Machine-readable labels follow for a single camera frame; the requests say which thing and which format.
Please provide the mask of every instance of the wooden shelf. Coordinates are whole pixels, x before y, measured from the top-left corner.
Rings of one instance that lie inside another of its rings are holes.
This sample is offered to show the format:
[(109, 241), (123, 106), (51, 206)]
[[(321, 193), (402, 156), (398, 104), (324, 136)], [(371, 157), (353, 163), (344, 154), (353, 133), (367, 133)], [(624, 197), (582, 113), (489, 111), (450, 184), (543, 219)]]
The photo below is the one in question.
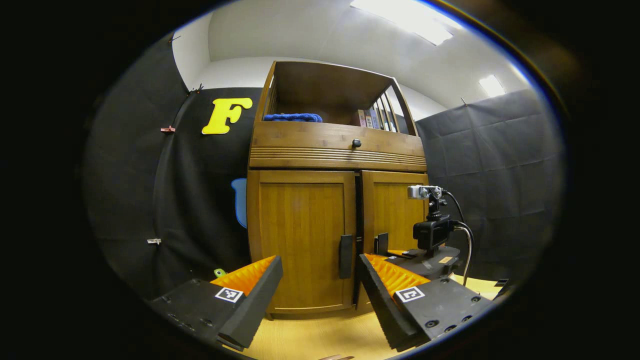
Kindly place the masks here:
[(387, 99), (389, 91), (399, 100), (409, 135), (416, 136), (413, 117), (396, 79), (340, 65), (274, 61), (262, 90), (255, 121), (262, 122), (269, 114), (315, 113), (323, 118), (323, 123), (360, 127), (357, 111), (370, 109), (374, 104), (382, 109), (386, 101), (388, 106), (385, 106), (384, 114), (399, 131), (396, 115)]
[[(362, 145), (354, 149), (353, 139)], [(315, 122), (255, 123), (249, 167), (427, 170), (417, 136)]]

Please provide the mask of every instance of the ceiling light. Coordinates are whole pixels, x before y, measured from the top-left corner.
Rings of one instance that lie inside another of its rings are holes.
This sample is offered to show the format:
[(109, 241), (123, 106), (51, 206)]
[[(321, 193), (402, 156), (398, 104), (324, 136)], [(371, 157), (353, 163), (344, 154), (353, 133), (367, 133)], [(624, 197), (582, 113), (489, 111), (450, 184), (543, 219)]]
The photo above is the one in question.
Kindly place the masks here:
[(504, 88), (500, 85), (500, 81), (498, 81), (494, 75), (489, 75), (484, 79), (480, 79), (478, 82), (482, 85), (482, 88), (484, 88), (489, 97), (506, 94)]
[(453, 37), (441, 23), (461, 28), (448, 17), (414, 0), (354, 0), (351, 6), (392, 21), (434, 45), (440, 45)]

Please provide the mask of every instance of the yellow letter f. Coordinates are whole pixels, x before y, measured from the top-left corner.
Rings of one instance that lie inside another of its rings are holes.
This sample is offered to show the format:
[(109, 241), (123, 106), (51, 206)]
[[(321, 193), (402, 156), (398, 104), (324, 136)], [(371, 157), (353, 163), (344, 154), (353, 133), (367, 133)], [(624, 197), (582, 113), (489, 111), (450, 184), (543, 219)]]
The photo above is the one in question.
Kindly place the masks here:
[(245, 109), (253, 106), (253, 101), (250, 98), (244, 99), (215, 99), (213, 100), (213, 112), (211, 113), (211, 119), (209, 123), (202, 128), (203, 134), (226, 134), (229, 132), (229, 127), (226, 125), (227, 118), (231, 121), (231, 124), (240, 119), (242, 106)]

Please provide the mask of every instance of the black handle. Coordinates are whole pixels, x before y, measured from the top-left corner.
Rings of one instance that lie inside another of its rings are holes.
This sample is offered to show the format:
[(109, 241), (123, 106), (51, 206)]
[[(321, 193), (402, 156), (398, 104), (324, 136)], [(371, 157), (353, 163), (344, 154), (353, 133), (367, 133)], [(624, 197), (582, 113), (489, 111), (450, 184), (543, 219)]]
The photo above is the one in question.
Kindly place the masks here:
[(342, 235), (338, 248), (338, 272), (341, 279), (351, 277), (351, 261), (353, 260), (353, 235)]
[(389, 233), (378, 234), (373, 239), (373, 245), (376, 254), (387, 256), (387, 251), (389, 250)]

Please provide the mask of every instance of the black curtain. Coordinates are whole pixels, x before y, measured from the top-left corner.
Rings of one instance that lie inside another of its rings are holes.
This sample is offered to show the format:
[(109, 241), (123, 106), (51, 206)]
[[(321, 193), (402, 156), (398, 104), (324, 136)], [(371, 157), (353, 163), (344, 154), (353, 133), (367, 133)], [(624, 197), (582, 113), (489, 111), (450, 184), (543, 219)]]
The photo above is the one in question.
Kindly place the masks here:
[[(219, 88), (192, 93), (175, 121), (157, 170), (156, 219), (162, 244), (155, 264), (157, 294), (193, 277), (213, 279), (213, 270), (251, 263), (245, 190), (255, 109), (262, 88)], [(226, 134), (203, 135), (213, 100), (248, 97), (249, 109)]]
[[(522, 90), (415, 125), (429, 183), (457, 198), (473, 230), (469, 276), (521, 279), (552, 238), (564, 185), (563, 143), (551, 112), (532, 90)], [(460, 219), (453, 201), (441, 209)], [(462, 232), (454, 232), (448, 245), (461, 249), (466, 262)]]
[[(212, 279), (216, 268), (250, 263), (245, 210), (236, 209), (236, 196), (244, 196), (262, 89), (189, 93), (171, 36), (149, 47), (107, 93), (83, 160), (95, 238), (111, 268), (145, 299), (194, 277)], [(251, 98), (253, 106), (235, 124), (227, 119), (227, 134), (203, 135), (213, 100), (238, 97)], [(176, 132), (161, 132), (169, 126)], [(161, 243), (147, 243), (154, 238)]]
[(188, 98), (166, 35), (111, 87), (92, 120), (83, 159), (84, 203), (109, 265), (141, 295), (153, 281), (156, 168), (168, 127)]

